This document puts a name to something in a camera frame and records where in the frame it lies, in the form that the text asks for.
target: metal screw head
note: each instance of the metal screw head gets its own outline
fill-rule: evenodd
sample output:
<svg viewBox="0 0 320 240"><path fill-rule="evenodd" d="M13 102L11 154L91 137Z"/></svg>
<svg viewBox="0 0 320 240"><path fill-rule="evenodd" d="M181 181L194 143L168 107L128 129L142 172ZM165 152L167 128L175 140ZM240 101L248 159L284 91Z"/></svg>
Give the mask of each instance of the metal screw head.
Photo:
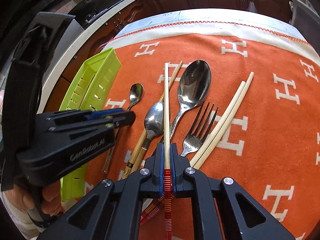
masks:
<svg viewBox="0 0 320 240"><path fill-rule="evenodd" d="M233 179L226 177L223 179L223 182L227 185L231 185L231 184L233 184Z"/></svg>
<svg viewBox="0 0 320 240"><path fill-rule="evenodd" d="M111 185L112 181L110 179L104 179L101 184L103 187L109 187Z"/></svg>
<svg viewBox="0 0 320 240"><path fill-rule="evenodd" d="M141 169L140 170L140 174L142 174L142 175L148 175L149 174L149 169L147 169L147 168L143 168L143 169Z"/></svg>
<svg viewBox="0 0 320 240"><path fill-rule="evenodd" d="M188 173L188 174L194 174L195 172L196 172L195 168L192 168L192 167L186 168L186 173Z"/></svg>

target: lime green tray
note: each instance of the lime green tray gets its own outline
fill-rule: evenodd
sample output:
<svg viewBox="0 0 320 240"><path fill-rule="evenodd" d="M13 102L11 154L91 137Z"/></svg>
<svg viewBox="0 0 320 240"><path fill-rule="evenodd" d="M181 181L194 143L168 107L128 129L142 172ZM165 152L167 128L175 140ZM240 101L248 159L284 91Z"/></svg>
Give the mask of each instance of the lime green tray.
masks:
<svg viewBox="0 0 320 240"><path fill-rule="evenodd" d="M87 59L70 84L59 110L102 110L120 67L113 48ZM61 178L61 201L84 196L87 167L85 164Z"/></svg>

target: finger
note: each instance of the finger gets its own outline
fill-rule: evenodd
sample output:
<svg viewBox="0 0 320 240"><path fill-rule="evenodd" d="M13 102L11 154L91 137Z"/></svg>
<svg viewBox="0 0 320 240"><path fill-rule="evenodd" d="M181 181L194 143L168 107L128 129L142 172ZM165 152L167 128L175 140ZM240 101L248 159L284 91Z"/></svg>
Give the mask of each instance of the finger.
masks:
<svg viewBox="0 0 320 240"><path fill-rule="evenodd" d="M61 204L61 197L60 195L56 196L53 200L46 201L44 200L41 204L42 211L45 214L50 214L53 212L59 205Z"/></svg>
<svg viewBox="0 0 320 240"><path fill-rule="evenodd" d="M27 210L33 209L35 207L35 202L29 193L23 195L23 203Z"/></svg>
<svg viewBox="0 0 320 240"><path fill-rule="evenodd" d="M42 189L43 198L46 201L53 200L56 196L60 195L60 180L50 184Z"/></svg>
<svg viewBox="0 0 320 240"><path fill-rule="evenodd" d="M50 216L55 216L61 211L62 205L60 204L54 211L50 212Z"/></svg>
<svg viewBox="0 0 320 240"><path fill-rule="evenodd" d="M27 211L35 206L30 194L16 184L13 185L13 189L7 190L4 193L8 201L18 209Z"/></svg>

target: red stitching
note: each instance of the red stitching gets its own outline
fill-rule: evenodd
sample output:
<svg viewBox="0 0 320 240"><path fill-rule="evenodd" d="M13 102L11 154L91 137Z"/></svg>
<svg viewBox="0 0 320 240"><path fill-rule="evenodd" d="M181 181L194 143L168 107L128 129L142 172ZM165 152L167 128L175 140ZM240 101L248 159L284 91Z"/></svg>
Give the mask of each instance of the red stitching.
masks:
<svg viewBox="0 0 320 240"><path fill-rule="evenodd" d="M294 41L302 42L304 44L307 44L307 45L311 46L308 42L306 42L304 40L289 36L287 34L283 34L283 33L275 32L275 31L272 31L272 30L268 30L268 29L265 29L265 28L260 28L260 27L257 27L257 26L252 26L252 25L247 25L247 24L242 24L242 23L219 22L219 21L190 21L190 22L178 22L178 23L161 24L161 25L157 25L157 26L153 26L153 27L148 27L148 28L145 28L145 29L142 29L142 30L134 31L134 32L131 32L131 33L127 33L127 34L122 35L120 37L113 38L111 41L117 40L117 39L122 38L122 37L129 36L129 35L132 35L132 34L136 34L136 33L144 32L144 31L147 31L147 30L151 30L151 29L174 26L174 25L190 24L190 23L227 23L227 24L235 24L235 25L253 27L255 29L259 29L259 30L263 30L263 31L266 31L266 32L270 32L270 33L273 33L273 34L276 34L276 35L279 35L279 36L282 36L282 37L285 37L285 38L288 38L288 39L291 39L291 40L294 40Z"/></svg>

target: stainless steel spoon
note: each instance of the stainless steel spoon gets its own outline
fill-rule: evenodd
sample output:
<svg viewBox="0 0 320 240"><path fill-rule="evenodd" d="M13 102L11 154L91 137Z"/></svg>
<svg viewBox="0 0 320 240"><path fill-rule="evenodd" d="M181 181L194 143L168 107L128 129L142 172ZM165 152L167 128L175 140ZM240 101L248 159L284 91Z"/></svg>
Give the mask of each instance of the stainless steel spoon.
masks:
<svg viewBox="0 0 320 240"><path fill-rule="evenodd" d="M147 131L147 138L144 140L142 148L134 162L131 172L136 171L141 164L141 161L150 145L152 139L163 134L164 129L164 103L155 103L147 112L144 119L144 128Z"/></svg>
<svg viewBox="0 0 320 240"><path fill-rule="evenodd" d="M129 111L131 109L131 107L133 107L135 104L137 104L140 101L140 99L142 97L142 94L143 94L143 86L142 86L142 84L136 83L136 84L133 84L131 86L131 88L130 88L130 96L129 96L130 105L128 106L127 111ZM121 128L118 129L118 132L117 132L116 137L115 137L115 142L117 141L117 139L119 137L120 131L121 131ZM111 160L111 157L112 157L113 149L114 149L114 147L112 147L109 150L108 157L106 159L106 162L104 163L104 166L103 166L103 172L104 173L108 173L108 171L109 171L110 160Z"/></svg>
<svg viewBox="0 0 320 240"><path fill-rule="evenodd" d="M178 101L180 111L170 125L170 140L184 113L202 103L207 95L210 83L210 67L204 60L196 60L186 68L179 82Z"/></svg>

